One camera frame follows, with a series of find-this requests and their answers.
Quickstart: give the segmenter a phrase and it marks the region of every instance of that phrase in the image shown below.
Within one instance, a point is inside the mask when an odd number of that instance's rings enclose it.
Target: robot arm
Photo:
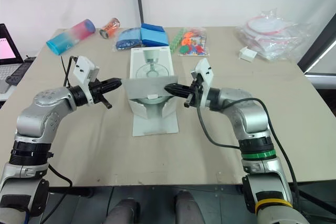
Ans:
[[[103,94],[121,85],[119,78],[100,82],[99,68],[80,56],[74,74],[79,86],[46,90],[17,119],[14,146],[0,180],[0,223],[22,224],[30,216],[43,213],[49,182],[43,179],[48,169],[49,152],[60,121],[78,106],[103,102]]]
[[[206,59],[201,60],[192,72],[190,87],[177,83],[165,90],[172,95],[187,98],[185,107],[209,107],[224,113],[233,126],[239,142],[241,163],[247,173],[243,177],[247,209],[257,215],[259,224],[307,224],[306,219],[292,207],[292,195],[280,159],[276,156],[270,138],[267,114],[254,101],[234,101],[251,98],[240,89],[211,88],[212,68]]]

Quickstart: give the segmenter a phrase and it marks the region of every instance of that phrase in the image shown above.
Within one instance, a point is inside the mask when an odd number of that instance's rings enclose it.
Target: laptop keyboard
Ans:
[[[7,76],[12,75],[21,64],[2,65],[0,66],[0,80],[5,80]]]

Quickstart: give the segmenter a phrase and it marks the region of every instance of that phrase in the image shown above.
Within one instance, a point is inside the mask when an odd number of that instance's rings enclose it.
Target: yellow ring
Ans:
[[[267,203],[280,203],[280,204],[284,204],[289,207],[293,207],[291,203],[289,203],[288,201],[284,199],[262,199],[256,203],[256,208],[255,208],[256,213],[261,205],[267,204]]]

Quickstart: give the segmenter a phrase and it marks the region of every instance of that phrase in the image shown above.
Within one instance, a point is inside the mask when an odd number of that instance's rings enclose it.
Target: colorful toy pieces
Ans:
[[[185,30],[181,41],[180,54],[186,56],[206,56],[205,42],[206,31],[205,28],[195,27]]]

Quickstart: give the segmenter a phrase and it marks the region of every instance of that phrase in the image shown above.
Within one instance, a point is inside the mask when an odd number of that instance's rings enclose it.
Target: beige table surface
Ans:
[[[179,28],[166,31],[172,39]],[[336,179],[336,119],[298,66],[289,61],[239,60],[237,52],[243,46],[231,27],[208,28],[207,42],[215,74],[213,86],[245,89],[265,102],[298,181]],[[96,33],[63,58],[66,65],[71,55],[90,58],[100,67],[100,80],[127,78],[130,50],[114,52],[113,43]],[[172,59],[179,83],[189,85],[189,72],[200,58],[175,53]],[[62,86],[63,80],[60,57],[45,46],[0,110],[0,163],[9,160],[20,112],[35,94]],[[76,84],[72,74],[70,83]],[[179,133],[132,137],[133,115],[123,87],[107,93],[106,98],[113,105],[110,110],[103,104],[82,106],[64,118],[51,147],[55,156],[50,163],[75,186],[241,182],[240,152],[212,145],[202,132],[196,110],[183,107],[184,99],[180,98],[177,106]],[[203,117],[216,141],[238,144],[226,116],[204,110]],[[276,150],[291,181],[277,146]],[[66,185],[51,172],[46,178],[51,186]]]

